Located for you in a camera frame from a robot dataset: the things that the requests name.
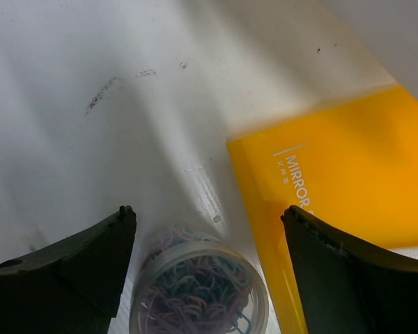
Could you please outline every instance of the round container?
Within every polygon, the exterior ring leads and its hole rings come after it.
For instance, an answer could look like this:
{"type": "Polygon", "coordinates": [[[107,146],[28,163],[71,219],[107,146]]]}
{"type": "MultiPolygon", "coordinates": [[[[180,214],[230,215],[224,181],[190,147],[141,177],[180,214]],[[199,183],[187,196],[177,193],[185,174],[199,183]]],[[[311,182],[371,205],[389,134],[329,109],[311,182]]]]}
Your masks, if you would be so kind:
{"type": "Polygon", "coordinates": [[[268,295],[255,268],[209,234],[154,241],[133,292],[131,334],[262,334],[268,295]]]}

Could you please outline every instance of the clear plastic container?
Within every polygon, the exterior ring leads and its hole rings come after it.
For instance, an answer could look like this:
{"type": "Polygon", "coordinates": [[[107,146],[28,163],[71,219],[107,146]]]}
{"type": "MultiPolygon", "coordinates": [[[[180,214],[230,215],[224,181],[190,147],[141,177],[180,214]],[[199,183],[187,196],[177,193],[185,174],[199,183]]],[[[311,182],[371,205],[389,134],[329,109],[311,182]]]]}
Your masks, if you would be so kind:
{"type": "Polygon", "coordinates": [[[131,334],[262,334],[268,295],[255,268],[206,233],[154,240],[133,291],[131,334]]]}

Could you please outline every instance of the white table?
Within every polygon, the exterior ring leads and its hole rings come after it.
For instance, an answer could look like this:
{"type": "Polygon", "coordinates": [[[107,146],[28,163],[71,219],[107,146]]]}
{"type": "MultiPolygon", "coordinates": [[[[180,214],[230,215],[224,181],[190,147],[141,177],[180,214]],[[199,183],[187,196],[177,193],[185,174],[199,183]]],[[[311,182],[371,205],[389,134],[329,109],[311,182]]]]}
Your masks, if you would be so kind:
{"type": "Polygon", "coordinates": [[[227,138],[392,83],[314,0],[0,1],[0,262],[133,206],[126,333],[160,224],[213,228],[260,269],[227,138]]]}

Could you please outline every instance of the scratch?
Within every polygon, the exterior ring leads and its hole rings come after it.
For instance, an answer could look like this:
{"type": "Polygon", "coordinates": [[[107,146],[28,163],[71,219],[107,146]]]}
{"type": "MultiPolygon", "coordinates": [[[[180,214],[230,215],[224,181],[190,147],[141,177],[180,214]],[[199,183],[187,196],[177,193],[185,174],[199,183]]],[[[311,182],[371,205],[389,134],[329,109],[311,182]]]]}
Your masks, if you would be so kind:
{"type": "Polygon", "coordinates": [[[195,168],[186,169],[182,172],[182,174],[191,173],[191,172],[194,172],[198,169],[202,169],[202,168],[205,168],[205,167],[206,167],[206,165],[201,165],[201,166],[198,166],[198,167],[195,167],[195,168]]]}
{"type": "Polygon", "coordinates": [[[145,70],[145,71],[142,71],[142,72],[138,73],[135,78],[149,77],[150,75],[156,75],[156,71],[155,70],[145,70]]]}
{"type": "Polygon", "coordinates": [[[105,86],[104,87],[102,87],[100,90],[99,90],[99,93],[91,100],[91,102],[90,102],[90,104],[88,105],[88,107],[86,107],[86,110],[85,110],[85,116],[87,116],[89,113],[90,113],[90,111],[91,111],[91,109],[93,109],[95,106],[96,106],[96,104],[98,104],[99,103],[99,101],[101,101],[103,98],[104,98],[104,94],[105,94],[105,92],[107,91],[107,90],[109,90],[109,88],[110,87],[112,87],[113,86],[113,84],[114,84],[114,82],[116,81],[116,80],[121,80],[121,78],[118,78],[118,77],[114,77],[113,79],[111,79],[110,81],[108,81],[106,84],[105,84],[105,86]]]}

